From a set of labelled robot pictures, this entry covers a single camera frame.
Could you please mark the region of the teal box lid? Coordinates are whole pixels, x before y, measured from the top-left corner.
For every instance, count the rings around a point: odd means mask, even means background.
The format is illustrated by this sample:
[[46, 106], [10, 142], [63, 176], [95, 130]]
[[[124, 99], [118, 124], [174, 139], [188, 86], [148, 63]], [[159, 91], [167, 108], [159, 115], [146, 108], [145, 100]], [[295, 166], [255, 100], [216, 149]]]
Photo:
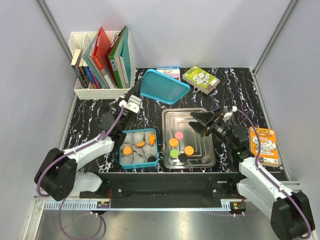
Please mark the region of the teal box lid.
[[148, 69], [140, 80], [141, 96], [168, 105], [175, 104], [191, 89], [188, 84], [154, 69]]

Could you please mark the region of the orange fish shaped cookie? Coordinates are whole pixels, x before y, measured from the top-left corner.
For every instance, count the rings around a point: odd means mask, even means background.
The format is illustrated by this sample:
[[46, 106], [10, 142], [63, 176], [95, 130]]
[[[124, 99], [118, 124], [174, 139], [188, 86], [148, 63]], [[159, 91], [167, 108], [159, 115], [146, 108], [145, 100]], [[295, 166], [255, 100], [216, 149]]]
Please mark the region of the orange fish shaped cookie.
[[156, 143], [156, 135], [154, 133], [152, 133], [150, 136], [149, 136], [149, 144], [151, 146], [153, 146], [154, 144]]

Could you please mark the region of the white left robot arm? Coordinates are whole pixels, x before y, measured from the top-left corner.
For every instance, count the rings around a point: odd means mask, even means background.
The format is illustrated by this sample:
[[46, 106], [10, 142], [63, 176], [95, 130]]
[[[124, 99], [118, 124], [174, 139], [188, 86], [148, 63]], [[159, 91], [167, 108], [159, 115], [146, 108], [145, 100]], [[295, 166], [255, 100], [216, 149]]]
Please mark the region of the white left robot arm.
[[93, 139], [70, 149], [51, 149], [34, 177], [36, 192], [41, 197], [61, 201], [74, 189], [77, 171], [94, 159], [118, 149], [124, 142], [123, 132], [132, 115], [140, 111], [142, 80], [117, 100], [118, 115], [104, 113], [100, 118], [102, 132]]

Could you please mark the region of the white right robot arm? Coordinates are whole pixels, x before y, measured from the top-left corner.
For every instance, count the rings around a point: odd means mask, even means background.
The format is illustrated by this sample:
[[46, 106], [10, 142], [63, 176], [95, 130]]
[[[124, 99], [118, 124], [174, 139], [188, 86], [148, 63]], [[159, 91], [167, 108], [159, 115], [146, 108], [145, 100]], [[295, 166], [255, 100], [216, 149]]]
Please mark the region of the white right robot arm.
[[227, 185], [230, 197], [243, 196], [252, 202], [269, 219], [280, 240], [308, 240], [316, 228], [309, 198], [302, 191], [294, 192], [285, 186], [260, 164], [260, 155], [250, 150], [246, 126], [227, 126], [226, 121], [235, 112], [243, 114], [236, 106], [194, 111], [190, 114], [194, 121], [189, 125], [201, 137], [213, 135], [223, 142], [231, 166], [244, 176]]

